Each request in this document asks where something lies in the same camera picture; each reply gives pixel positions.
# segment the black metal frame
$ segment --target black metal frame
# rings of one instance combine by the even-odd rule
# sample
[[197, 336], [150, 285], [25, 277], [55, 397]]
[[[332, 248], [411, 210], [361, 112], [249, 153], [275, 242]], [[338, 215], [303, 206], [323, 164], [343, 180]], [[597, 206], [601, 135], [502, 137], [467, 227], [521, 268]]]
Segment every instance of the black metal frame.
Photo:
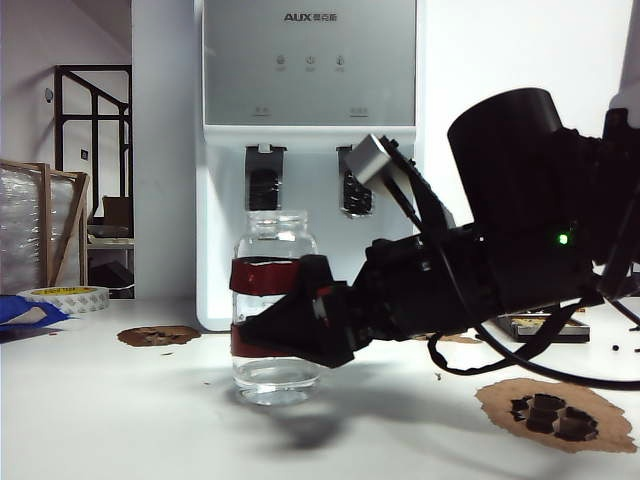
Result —
[[[101, 88], [85, 80], [76, 72], [125, 72], [129, 76], [129, 93], [127, 102], [122, 102]], [[91, 94], [91, 114], [64, 113], [62, 80], [68, 78], [89, 90]], [[98, 100], [103, 98], [118, 109], [117, 115], [101, 115]], [[99, 159], [98, 135], [100, 121], [118, 121], [118, 141], [120, 160], [120, 195], [133, 198], [133, 122], [132, 122], [132, 79], [131, 65], [57, 65], [54, 77], [54, 121], [55, 121], [55, 164], [57, 170], [64, 171], [64, 124], [69, 120], [91, 121], [91, 179], [93, 208], [89, 214], [89, 223], [94, 222], [94, 215], [100, 204], [99, 192]], [[128, 138], [125, 139], [125, 122], [129, 126]], [[127, 170], [129, 181], [126, 182]]]

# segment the wooden crate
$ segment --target wooden crate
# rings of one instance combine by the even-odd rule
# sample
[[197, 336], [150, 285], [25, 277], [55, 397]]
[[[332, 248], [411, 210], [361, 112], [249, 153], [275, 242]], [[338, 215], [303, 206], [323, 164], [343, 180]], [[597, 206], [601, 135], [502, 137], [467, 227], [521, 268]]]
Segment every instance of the wooden crate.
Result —
[[0, 293], [87, 284], [86, 173], [0, 160]]

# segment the blue cloth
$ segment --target blue cloth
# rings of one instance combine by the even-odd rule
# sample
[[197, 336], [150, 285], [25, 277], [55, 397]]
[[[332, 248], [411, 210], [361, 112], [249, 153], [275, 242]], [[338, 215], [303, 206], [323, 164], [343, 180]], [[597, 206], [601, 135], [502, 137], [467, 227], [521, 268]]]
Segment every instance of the blue cloth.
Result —
[[[23, 313], [28, 312], [33, 307], [39, 307], [46, 316], [36, 323], [12, 323], [5, 325], [6, 322], [16, 318]], [[0, 296], [0, 332], [11, 330], [14, 328], [40, 328], [51, 325], [52, 323], [66, 320], [69, 315], [60, 311], [58, 307], [46, 302], [29, 302], [28, 300], [18, 296]]]

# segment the robotic arm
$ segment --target robotic arm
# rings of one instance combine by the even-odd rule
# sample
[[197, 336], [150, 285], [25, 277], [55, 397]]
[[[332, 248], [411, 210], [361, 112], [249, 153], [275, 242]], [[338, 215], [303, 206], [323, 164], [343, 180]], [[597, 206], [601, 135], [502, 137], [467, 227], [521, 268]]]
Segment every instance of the robotic arm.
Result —
[[[634, 68], [633, 52], [640, 54], [639, 5], [625, 72]], [[640, 389], [640, 382], [577, 377], [529, 362], [579, 306], [615, 302], [638, 290], [627, 272], [640, 261], [640, 78], [625, 88], [606, 115], [602, 139], [564, 128], [549, 93], [535, 88], [497, 95], [462, 114], [448, 132], [475, 219], [462, 227], [452, 225], [395, 141], [368, 136], [347, 158], [349, 167], [361, 183], [391, 194], [419, 233], [375, 240], [353, 286], [332, 278], [325, 257], [303, 257], [294, 290], [244, 322], [243, 340], [337, 367], [373, 339], [435, 333], [431, 356], [453, 373], [517, 363], [574, 383]], [[417, 213], [404, 193], [407, 185]], [[593, 264], [604, 265], [601, 276]], [[581, 300], [558, 309], [515, 353], [482, 327], [498, 315], [572, 299]], [[448, 368], [438, 338], [470, 327], [505, 360], [481, 369]]]

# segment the white wall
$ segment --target white wall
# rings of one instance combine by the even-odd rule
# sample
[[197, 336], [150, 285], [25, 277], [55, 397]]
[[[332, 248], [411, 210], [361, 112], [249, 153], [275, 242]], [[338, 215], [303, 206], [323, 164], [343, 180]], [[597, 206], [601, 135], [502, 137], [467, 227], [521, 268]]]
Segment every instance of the white wall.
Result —
[[[617, 91], [630, 0], [426, 0], [426, 124], [418, 162], [456, 215], [471, 220], [446, 131], [503, 90], [551, 91], [568, 127], [600, 135]], [[192, 296], [197, 27], [192, 1], [133, 0], [136, 294]]]
[[193, 12], [187, 0], [132, 2], [137, 298], [195, 296]]
[[[0, 12], [3, 23], [0, 155], [19, 162], [53, 165], [53, 102], [46, 103], [44, 99], [45, 88], [53, 90], [53, 67], [126, 64], [131, 63], [131, 52], [72, 0], [3, 0]], [[120, 14], [122, 22], [130, 23], [127, 9], [121, 9]], [[111, 76], [101, 85], [126, 100], [126, 77]], [[65, 113], [90, 112], [85, 89], [65, 81], [64, 99]], [[117, 166], [116, 122], [101, 122], [100, 128], [99, 153], [105, 164]], [[90, 122], [68, 122], [65, 170], [89, 171], [90, 162], [80, 160], [81, 148], [91, 152]], [[118, 170], [104, 169], [102, 173], [100, 193], [118, 195]]]

